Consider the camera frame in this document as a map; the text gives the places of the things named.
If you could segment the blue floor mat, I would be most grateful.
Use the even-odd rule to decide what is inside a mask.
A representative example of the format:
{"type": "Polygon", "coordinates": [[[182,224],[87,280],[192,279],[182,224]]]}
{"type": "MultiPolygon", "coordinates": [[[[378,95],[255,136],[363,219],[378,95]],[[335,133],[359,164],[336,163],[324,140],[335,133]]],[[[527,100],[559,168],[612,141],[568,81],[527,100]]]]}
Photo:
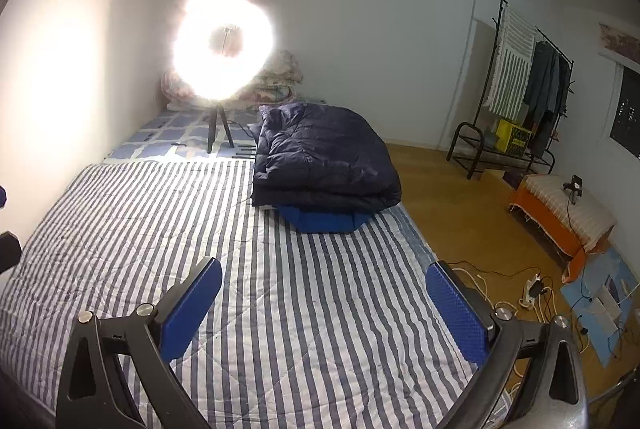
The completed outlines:
{"type": "Polygon", "coordinates": [[[620,253],[611,246],[592,256],[574,282],[560,288],[574,320],[587,330],[591,347],[603,367],[622,338],[632,303],[639,296],[639,281],[620,253]]]}

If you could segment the blue checked bedsheet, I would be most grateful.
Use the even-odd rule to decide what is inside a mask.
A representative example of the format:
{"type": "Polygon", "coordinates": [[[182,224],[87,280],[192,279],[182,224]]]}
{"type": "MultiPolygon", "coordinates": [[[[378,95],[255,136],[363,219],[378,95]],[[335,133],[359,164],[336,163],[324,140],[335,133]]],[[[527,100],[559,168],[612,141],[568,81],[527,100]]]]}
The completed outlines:
{"type": "Polygon", "coordinates": [[[141,160],[170,162],[204,162],[212,158],[252,160],[255,157],[260,119],[257,110],[224,110],[232,142],[217,117],[217,130],[212,150],[207,151],[209,112],[163,111],[118,145],[104,158],[104,163],[117,164],[141,160]]]}

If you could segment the yellow black box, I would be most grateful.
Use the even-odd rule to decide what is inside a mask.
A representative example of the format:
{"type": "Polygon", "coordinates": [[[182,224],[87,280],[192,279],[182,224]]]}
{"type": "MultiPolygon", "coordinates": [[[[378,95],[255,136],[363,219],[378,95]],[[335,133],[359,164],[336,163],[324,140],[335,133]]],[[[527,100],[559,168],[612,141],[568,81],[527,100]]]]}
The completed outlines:
{"type": "Polygon", "coordinates": [[[532,131],[500,119],[496,130],[496,149],[506,155],[523,156],[532,131]]]}

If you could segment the dark hanging clothes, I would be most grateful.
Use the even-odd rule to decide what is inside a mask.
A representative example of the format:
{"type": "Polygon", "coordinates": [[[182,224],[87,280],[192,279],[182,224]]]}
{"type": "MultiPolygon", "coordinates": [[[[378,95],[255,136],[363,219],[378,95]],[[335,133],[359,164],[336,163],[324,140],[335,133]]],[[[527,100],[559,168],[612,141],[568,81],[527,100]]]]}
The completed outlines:
{"type": "Polygon", "coordinates": [[[529,151],[544,155],[558,118],[566,111],[572,64],[547,41],[538,41],[523,103],[527,106],[523,126],[532,131],[529,151]]]}

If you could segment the black clothes rack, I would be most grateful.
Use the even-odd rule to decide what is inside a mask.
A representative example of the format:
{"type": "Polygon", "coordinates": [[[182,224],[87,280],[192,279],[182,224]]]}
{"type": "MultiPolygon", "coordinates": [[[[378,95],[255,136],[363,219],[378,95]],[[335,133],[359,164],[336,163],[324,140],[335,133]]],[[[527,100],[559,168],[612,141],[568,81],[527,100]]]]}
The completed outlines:
{"type": "Polygon", "coordinates": [[[537,25],[500,0],[475,112],[454,128],[446,160],[472,179],[487,168],[552,172],[574,61],[537,25]]]}

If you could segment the striped hanging towel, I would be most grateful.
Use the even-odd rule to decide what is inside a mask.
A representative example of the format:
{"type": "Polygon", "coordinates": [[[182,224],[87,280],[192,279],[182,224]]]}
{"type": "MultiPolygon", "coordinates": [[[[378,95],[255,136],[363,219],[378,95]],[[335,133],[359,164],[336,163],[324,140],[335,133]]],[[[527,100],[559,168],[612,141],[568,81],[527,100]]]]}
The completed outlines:
{"type": "Polygon", "coordinates": [[[512,123],[518,119],[524,104],[536,38],[536,27],[506,4],[498,27],[496,54],[484,106],[492,114],[512,123]]]}

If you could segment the navy puffer jacket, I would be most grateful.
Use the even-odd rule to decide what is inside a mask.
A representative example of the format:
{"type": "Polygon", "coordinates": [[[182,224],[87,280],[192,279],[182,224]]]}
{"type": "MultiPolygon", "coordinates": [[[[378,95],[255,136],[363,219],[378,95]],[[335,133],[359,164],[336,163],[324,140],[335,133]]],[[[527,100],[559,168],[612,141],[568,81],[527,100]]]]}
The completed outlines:
{"type": "Polygon", "coordinates": [[[255,206],[380,212],[401,201],[385,142],[349,108],[263,106],[254,163],[255,206]]]}

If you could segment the floral folded quilt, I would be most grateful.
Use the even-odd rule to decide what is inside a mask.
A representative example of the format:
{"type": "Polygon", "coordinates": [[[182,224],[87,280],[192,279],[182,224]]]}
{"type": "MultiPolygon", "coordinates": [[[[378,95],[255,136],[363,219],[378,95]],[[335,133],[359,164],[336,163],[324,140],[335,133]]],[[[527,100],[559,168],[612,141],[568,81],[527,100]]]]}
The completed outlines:
{"type": "MultiPolygon", "coordinates": [[[[252,81],[230,99],[221,101],[229,110],[257,110],[296,99],[295,87],[303,81],[299,63],[288,50],[277,50],[252,81]]],[[[171,111],[208,110],[214,101],[198,97],[173,70],[160,78],[160,91],[171,111]]]]}

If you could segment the blue and white garment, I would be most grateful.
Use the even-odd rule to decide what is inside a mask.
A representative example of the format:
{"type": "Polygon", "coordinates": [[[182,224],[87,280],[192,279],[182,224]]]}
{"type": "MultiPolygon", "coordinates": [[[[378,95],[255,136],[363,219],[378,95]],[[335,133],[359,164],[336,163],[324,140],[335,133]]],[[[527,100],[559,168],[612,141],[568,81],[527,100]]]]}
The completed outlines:
{"type": "Polygon", "coordinates": [[[277,206],[276,210],[297,231],[307,234],[352,233],[372,218],[362,212],[317,212],[291,206],[277,206]]]}

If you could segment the white power strip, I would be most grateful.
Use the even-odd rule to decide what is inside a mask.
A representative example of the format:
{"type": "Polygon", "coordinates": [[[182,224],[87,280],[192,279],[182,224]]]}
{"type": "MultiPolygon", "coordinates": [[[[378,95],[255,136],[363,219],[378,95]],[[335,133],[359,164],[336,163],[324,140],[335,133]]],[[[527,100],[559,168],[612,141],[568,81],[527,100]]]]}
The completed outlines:
{"type": "Polygon", "coordinates": [[[539,274],[525,282],[522,297],[518,299],[518,304],[525,310],[533,310],[536,299],[544,289],[544,283],[539,274]]]}

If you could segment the blue white striped bedsheet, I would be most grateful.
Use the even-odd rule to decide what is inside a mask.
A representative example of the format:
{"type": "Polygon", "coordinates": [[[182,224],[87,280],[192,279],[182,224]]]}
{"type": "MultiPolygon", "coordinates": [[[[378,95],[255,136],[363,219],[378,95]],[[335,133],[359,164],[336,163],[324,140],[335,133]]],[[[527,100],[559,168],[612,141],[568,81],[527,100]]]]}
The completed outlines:
{"type": "Polygon", "coordinates": [[[92,165],[46,213],[1,296],[1,368],[55,409],[78,313],[128,314],[203,258],[222,285],[174,371],[216,427],[433,428],[472,378],[428,296],[406,209],[303,234],[250,204],[247,160],[92,165]]]}

